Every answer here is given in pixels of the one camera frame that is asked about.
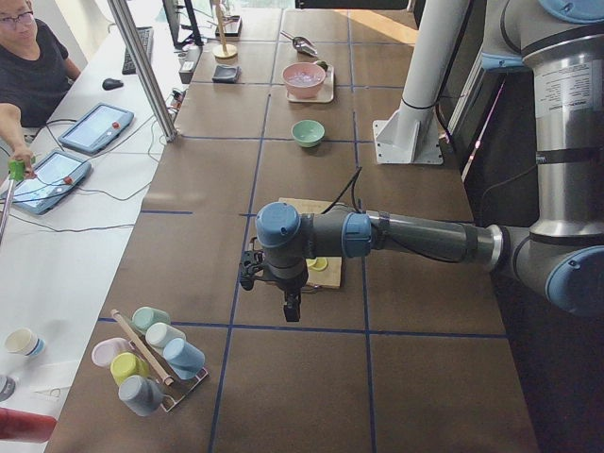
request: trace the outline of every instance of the computer mouse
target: computer mouse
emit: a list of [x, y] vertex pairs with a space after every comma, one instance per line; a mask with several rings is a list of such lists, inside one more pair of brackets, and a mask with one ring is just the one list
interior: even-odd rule
[[116, 88], [120, 88], [124, 86], [124, 82], [122, 80], [118, 80], [117, 78], [106, 78], [103, 80], [103, 90], [115, 90]]

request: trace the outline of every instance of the red cup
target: red cup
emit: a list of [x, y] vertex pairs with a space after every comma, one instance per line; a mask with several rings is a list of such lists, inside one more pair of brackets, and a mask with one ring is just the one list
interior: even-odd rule
[[50, 415], [0, 408], [0, 440], [44, 443], [50, 439], [57, 420]]

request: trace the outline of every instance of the glasses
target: glasses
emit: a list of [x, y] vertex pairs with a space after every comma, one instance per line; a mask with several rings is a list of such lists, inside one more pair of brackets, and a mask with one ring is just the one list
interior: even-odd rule
[[5, 17], [0, 19], [0, 25], [4, 28], [17, 29], [17, 24], [32, 25], [34, 22], [34, 11], [26, 11], [19, 14], [17, 17]]

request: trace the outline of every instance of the man's hand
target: man's hand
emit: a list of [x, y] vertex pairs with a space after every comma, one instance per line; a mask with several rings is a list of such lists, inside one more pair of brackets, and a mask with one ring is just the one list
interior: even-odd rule
[[19, 145], [15, 146], [14, 152], [12, 153], [11, 159], [19, 160], [25, 165], [25, 178], [33, 179], [36, 177], [34, 173], [34, 169], [31, 166], [31, 161], [33, 160], [33, 153], [31, 149], [27, 147], [27, 145]]

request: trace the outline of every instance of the metal spoon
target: metal spoon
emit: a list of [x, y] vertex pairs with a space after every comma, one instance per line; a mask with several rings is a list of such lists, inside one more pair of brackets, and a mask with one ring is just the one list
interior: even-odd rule
[[310, 57], [317, 56], [318, 52], [317, 49], [314, 47], [314, 44], [306, 38], [303, 38], [302, 36], [292, 36], [289, 33], [286, 33], [285, 31], [281, 31], [281, 34], [288, 40], [292, 40], [292, 46], [300, 54], [305, 54]]

